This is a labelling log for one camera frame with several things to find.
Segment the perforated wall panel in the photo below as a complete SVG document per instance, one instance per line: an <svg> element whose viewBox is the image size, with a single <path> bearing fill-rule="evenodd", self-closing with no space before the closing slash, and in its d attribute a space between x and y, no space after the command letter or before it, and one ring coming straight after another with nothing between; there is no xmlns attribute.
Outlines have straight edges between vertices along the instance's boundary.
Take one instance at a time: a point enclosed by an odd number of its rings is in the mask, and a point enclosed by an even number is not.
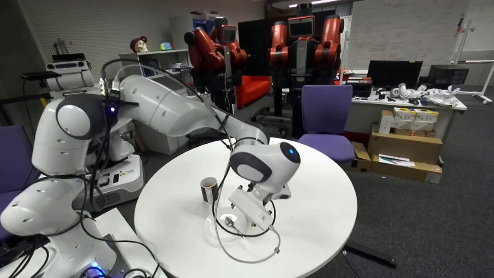
<svg viewBox="0 0 494 278"><path fill-rule="evenodd" d="M131 52L132 39L146 36L149 51L171 41L170 16L215 10L235 25L264 18L264 1L250 0L19 0L19 4L45 62L52 61L53 44L62 39L69 53L86 55L95 80L105 62ZM119 67L109 67L108 78Z"/></svg>

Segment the ceiling light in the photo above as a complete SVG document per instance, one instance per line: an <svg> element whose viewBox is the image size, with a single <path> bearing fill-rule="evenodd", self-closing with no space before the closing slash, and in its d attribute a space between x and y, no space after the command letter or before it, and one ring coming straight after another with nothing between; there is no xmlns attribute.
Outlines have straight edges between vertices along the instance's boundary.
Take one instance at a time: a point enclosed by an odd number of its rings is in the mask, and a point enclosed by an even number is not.
<svg viewBox="0 0 494 278"><path fill-rule="evenodd" d="M321 3L328 3L328 2L335 2L335 1L339 1L339 0L317 0L317 1L312 1L312 5L314 4L321 4Z"/></svg>

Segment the orange sofa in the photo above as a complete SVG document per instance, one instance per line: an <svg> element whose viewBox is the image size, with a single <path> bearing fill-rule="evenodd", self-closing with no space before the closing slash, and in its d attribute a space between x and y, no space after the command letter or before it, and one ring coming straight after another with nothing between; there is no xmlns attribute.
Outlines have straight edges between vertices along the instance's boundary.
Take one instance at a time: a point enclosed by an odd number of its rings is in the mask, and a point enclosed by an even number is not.
<svg viewBox="0 0 494 278"><path fill-rule="evenodd" d="M237 107L247 104L266 95L271 89L270 76L242 76L242 85L236 87Z"/></svg>

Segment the grey carpet floor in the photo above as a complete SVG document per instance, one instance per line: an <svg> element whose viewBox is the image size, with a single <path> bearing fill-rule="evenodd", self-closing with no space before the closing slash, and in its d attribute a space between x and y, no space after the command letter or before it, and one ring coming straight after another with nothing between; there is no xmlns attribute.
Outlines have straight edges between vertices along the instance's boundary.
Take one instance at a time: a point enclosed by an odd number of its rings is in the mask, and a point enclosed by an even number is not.
<svg viewBox="0 0 494 278"><path fill-rule="evenodd" d="M348 172L359 206L351 240L394 256L398 265L392 270L348 254L360 277L494 277L494 105L460 98L468 110L456 116L444 145L439 185ZM271 102L265 97L235 116L248 120ZM271 131L278 134L276 127ZM152 153L146 180L185 151ZM117 206L132 227L135 203ZM327 277L356 275L340 254L310 276Z"/></svg>

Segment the round white table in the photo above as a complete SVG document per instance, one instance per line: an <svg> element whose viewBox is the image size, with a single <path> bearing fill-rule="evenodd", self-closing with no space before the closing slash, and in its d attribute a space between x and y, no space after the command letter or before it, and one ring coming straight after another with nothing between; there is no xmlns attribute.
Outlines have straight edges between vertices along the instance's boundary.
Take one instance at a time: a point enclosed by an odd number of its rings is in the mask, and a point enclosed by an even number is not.
<svg viewBox="0 0 494 278"><path fill-rule="evenodd" d="M292 197L274 201L280 252L259 264L230 259L204 231L211 207L203 201L200 182L206 177L221 181L230 154L221 142L181 154L148 181L135 207L135 229L167 271L180 278L295 278L314 273L336 256L357 217L353 185L345 172L319 151L271 138L271 144L282 141L298 150L301 163L288 183ZM220 207L230 205L228 197L239 185L246 188L248 182L230 171ZM277 240L273 232L267 232L260 237L237 237L224 246L237 258L258 260L273 252Z"/></svg>

